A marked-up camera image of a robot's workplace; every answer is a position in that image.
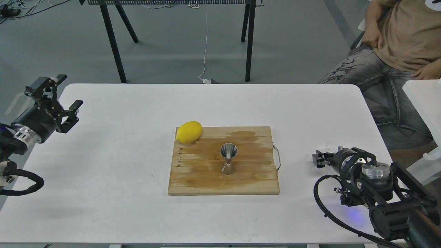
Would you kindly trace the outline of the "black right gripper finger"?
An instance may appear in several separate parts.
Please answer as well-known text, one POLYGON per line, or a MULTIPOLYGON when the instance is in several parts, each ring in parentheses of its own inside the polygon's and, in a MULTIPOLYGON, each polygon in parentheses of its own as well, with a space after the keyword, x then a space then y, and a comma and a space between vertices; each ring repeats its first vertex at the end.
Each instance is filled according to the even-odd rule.
POLYGON ((312 154, 313 163, 317 168, 324 168, 326 165, 331 165, 333 157, 334 154, 330 152, 323 153, 317 151, 315 154, 312 154))

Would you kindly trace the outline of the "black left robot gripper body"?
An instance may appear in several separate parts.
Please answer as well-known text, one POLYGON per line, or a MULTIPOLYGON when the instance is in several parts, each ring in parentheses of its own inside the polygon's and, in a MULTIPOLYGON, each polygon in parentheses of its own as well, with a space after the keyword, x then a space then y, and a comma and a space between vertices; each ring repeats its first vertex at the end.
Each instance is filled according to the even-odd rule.
POLYGON ((14 130, 26 127, 32 130, 38 138, 37 143, 44 143, 53 132, 61 132, 63 107, 58 101, 42 100, 28 108, 18 116, 11 126, 14 130))

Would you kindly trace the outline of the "person's left hand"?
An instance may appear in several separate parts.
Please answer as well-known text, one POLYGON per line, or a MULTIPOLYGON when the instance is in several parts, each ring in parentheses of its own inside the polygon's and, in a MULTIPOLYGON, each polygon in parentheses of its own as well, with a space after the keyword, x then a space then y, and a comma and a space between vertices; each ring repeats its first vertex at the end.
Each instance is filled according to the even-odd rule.
POLYGON ((430 63, 414 72, 410 77, 416 80, 439 80, 441 77, 441 66, 438 63, 430 63))

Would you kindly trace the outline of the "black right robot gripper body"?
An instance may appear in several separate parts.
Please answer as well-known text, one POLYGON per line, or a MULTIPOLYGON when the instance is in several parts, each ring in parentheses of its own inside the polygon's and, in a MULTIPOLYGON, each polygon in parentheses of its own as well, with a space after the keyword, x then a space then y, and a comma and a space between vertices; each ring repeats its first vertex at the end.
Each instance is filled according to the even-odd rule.
POLYGON ((351 179, 357 164, 366 163, 367 151, 359 148, 343 148, 332 157, 332 167, 344 179, 351 179))

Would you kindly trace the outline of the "person's right hand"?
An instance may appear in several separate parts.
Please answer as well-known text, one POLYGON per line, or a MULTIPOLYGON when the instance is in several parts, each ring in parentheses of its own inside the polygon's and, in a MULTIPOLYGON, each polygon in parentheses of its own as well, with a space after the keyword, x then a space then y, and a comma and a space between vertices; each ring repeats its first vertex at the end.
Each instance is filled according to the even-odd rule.
POLYGON ((362 44, 366 44, 372 48, 381 49, 383 42, 382 42, 382 35, 379 30, 379 28, 374 26, 367 26, 365 29, 365 33, 362 37, 362 44))

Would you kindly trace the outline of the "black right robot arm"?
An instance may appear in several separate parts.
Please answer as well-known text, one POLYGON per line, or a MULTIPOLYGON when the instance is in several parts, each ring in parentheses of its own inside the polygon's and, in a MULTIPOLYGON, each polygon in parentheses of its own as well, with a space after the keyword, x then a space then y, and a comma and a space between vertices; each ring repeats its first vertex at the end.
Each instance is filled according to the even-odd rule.
POLYGON ((340 148, 336 153, 316 151, 313 163, 317 168, 331 166, 335 175, 320 177, 313 193, 326 218, 344 229, 389 248, 398 248, 394 241, 403 239, 410 248, 439 248, 441 234, 437 201, 420 182, 397 163, 377 162, 365 150, 340 148), (345 224, 334 216, 319 197, 320 182, 334 178, 340 184, 334 190, 342 205, 364 206, 369 210, 373 236, 345 224))

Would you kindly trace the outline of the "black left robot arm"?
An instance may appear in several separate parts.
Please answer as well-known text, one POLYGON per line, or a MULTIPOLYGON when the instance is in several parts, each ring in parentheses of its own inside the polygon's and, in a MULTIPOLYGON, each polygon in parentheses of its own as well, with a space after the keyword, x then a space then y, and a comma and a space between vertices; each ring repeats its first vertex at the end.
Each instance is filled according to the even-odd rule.
POLYGON ((1 195, 25 196, 41 189, 44 179, 35 173, 18 168, 10 159, 13 154, 25 154, 29 146, 44 143, 53 132, 68 133, 79 121, 78 109, 83 104, 76 100, 65 110, 57 100, 57 88, 67 78, 60 74, 57 77, 39 77, 31 86, 25 88, 24 94, 34 100, 34 104, 20 114, 10 125, 1 124, 0 162, 1 162, 1 195), (19 176, 30 179, 33 185, 25 190, 8 190, 4 187, 19 176))

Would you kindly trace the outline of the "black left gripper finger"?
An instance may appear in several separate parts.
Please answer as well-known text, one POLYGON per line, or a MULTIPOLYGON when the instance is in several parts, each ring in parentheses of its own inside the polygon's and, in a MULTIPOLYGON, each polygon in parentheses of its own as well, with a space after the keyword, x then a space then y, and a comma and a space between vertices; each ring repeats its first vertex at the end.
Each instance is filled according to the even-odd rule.
POLYGON ((31 86, 26 86, 24 94, 34 100, 32 108, 37 107, 40 102, 62 108, 57 100, 57 88, 67 77, 64 74, 57 75, 55 78, 38 77, 31 86))
POLYGON ((68 133, 79 122, 77 114, 82 104, 82 100, 76 100, 68 110, 61 110, 56 114, 56 131, 58 133, 68 133))

